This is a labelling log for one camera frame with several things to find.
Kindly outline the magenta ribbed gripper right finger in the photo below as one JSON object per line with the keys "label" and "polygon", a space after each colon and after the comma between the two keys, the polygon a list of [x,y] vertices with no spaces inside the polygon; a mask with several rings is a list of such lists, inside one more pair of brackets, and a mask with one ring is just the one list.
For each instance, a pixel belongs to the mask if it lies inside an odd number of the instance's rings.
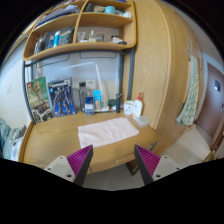
{"label": "magenta ribbed gripper right finger", "polygon": [[152,183],[153,174],[160,162],[161,157],[139,145],[134,146],[134,156],[140,169],[144,184],[148,185]]}

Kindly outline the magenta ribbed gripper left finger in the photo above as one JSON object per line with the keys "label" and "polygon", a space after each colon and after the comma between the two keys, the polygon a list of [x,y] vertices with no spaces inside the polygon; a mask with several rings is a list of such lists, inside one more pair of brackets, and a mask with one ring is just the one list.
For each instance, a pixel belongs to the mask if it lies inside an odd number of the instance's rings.
{"label": "magenta ribbed gripper left finger", "polygon": [[75,174],[74,183],[82,186],[93,156],[93,146],[86,146],[67,157],[68,163]]}

